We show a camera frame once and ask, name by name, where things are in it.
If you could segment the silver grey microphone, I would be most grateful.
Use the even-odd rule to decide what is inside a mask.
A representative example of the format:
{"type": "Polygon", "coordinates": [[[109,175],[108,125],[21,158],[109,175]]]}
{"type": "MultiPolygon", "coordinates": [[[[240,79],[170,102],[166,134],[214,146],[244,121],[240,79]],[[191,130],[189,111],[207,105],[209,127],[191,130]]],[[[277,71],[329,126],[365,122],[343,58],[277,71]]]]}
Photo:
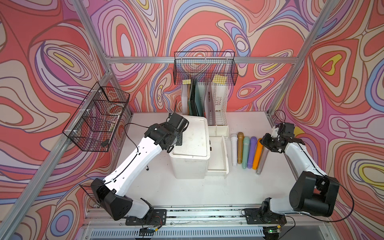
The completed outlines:
{"type": "Polygon", "coordinates": [[[262,170],[264,168],[265,162],[267,160],[269,152],[270,152],[269,149],[267,149],[266,147],[263,147],[263,150],[262,150],[262,153],[261,153],[261,157],[260,157],[260,160],[259,160],[259,164],[258,164],[258,167],[257,167],[257,170],[256,170],[256,174],[257,175],[261,174],[261,172],[262,172],[262,170]]]}

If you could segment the orange microphone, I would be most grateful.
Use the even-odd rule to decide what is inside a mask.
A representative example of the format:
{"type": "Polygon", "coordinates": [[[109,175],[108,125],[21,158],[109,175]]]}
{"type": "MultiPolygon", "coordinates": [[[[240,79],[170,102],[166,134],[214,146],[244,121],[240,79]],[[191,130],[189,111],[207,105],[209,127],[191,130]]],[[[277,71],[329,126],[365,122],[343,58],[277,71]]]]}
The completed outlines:
{"type": "Polygon", "coordinates": [[[258,168],[259,162],[261,159],[261,155],[263,152],[263,145],[262,145],[261,141],[262,141],[262,139],[259,139],[257,142],[257,147],[256,147],[256,152],[255,152],[254,162],[253,162],[253,167],[252,167],[253,170],[256,170],[258,168]]]}

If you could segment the purple microphone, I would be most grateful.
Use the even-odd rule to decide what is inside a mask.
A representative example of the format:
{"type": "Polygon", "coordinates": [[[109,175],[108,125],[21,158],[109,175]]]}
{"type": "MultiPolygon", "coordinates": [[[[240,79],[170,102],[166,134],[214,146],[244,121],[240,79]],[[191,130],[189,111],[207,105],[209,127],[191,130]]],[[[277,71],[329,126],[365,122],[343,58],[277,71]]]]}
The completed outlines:
{"type": "Polygon", "coordinates": [[[258,139],[256,137],[251,137],[248,162],[247,162],[248,169],[251,169],[253,167],[254,157],[257,149],[257,142],[258,142],[258,139]]]}

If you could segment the white drawer cabinet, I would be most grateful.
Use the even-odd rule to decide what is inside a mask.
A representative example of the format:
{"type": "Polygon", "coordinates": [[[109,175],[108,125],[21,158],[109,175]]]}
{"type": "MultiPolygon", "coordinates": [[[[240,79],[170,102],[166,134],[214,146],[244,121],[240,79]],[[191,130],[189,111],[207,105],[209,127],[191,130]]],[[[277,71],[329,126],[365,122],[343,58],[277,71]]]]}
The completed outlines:
{"type": "Polygon", "coordinates": [[[183,132],[181,146],[170,153],[176,179],[204,179],[209,165],[210,140],[208,121],[204,117],[184,116],[189,126],[183,132]]]}

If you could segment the mint green microphone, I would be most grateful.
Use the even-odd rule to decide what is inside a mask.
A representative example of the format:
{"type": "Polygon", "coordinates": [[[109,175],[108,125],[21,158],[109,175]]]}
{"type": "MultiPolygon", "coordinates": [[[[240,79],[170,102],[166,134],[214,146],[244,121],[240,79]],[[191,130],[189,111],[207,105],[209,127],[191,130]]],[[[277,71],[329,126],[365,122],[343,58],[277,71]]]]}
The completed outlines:
{"type": "Polygon", "coordinates": [[[248,166],[248,157],[250,150],[250,138],[244,137],[243,140],[243,157],[242,157],[242,168],[246,169],[248,166]]]}

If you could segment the gold microphone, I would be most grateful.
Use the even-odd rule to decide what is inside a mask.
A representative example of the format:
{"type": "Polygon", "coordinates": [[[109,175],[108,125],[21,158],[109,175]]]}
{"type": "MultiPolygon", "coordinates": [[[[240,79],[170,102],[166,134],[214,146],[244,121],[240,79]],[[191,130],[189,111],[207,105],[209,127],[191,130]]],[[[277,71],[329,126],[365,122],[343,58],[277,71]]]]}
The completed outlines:
{"type": "Polygon", "coordinates": [[[242,164],[243,162],[243,143],[244,143],[244,133],[238,132],[238,155],[237,155],[237,162],[238,164],[242,164]]]}

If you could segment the white microphone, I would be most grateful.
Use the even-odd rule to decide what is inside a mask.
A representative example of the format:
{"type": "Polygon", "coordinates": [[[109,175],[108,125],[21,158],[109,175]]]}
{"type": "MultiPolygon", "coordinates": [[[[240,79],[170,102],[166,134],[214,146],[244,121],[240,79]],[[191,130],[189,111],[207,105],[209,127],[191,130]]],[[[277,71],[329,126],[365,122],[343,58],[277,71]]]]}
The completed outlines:
{"type": "Polygon", "coordinates": [[[231,154],[232,154],[232,166],[236,167],[238,164],[238,136],[237,134],[231,134],[231,154]]]}

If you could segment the white pull-out drawer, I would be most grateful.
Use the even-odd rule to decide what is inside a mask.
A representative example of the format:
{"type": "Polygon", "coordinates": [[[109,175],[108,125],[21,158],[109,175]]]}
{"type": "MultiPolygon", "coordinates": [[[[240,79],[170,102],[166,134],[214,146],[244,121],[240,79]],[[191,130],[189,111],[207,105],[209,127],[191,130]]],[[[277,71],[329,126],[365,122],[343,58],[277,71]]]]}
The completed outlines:
{"type": "Polygon", "coordinates": [[[210,136],[210,159],[206,175],[226,178],[229,174],[229,160],[224,136],[210,136]]]}

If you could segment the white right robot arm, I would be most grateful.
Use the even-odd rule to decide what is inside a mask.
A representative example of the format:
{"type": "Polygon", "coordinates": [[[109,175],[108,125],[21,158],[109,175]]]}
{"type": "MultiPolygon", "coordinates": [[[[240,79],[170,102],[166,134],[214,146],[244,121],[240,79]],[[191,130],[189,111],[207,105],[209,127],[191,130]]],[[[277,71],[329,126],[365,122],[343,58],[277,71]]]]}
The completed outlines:
{"type": "Polygon", "coordinates": [[[301,139],[272,137],[267,133],[261,144],[273,153],[288,156],[298,174],[287,196],[266,199],[269,211],[280,215],[302,213],[314,217],[330,217],[338,196],[339,183],[314,162],[305,143],[301,139]]]}

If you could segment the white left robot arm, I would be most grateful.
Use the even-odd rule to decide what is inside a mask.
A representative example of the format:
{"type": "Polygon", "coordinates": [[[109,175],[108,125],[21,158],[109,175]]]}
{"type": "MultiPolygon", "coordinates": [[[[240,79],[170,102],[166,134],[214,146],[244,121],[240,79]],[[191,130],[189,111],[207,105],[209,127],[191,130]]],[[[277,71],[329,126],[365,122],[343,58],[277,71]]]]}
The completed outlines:
{"type": "Polygon", "coordinates": [[[124,162],[104,179],[94,179],[91,189],[96,202],[114,219],[136,217],[143,219],[150,211],[145,200],[134,200],[126,194],[142,170],[162,151],[170,153],[177,138],[187,128],[189,122],[174,126],[168,122],[151,125],[143,138],[124,162]]]}

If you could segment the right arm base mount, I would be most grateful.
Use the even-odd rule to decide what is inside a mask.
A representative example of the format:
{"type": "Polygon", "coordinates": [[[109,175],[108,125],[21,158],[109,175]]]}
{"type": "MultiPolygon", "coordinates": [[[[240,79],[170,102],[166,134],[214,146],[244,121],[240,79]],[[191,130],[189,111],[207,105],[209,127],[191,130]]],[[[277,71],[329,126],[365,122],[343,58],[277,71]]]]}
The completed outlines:
{"type": "Polygon", "coordinates": [[[286,217],[281,214],[273,213],[270,209],[271,198],[266,198],[259,208],[244,209],[244,216],[248,225],[272,224],[285,225],[286,217]]]}

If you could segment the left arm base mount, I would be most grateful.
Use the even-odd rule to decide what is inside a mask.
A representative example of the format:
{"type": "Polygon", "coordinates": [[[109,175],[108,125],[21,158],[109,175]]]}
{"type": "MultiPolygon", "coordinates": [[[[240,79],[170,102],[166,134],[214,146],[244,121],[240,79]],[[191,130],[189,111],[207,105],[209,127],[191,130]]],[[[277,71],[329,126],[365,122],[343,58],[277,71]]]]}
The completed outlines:
{"type": "Polygon", "coordinates": [[[126,226],[154,226],[166,224],[167,210],[154,208],[148,201],[141,198],[134,200],[131,209],[125,216],[126,226]]]}

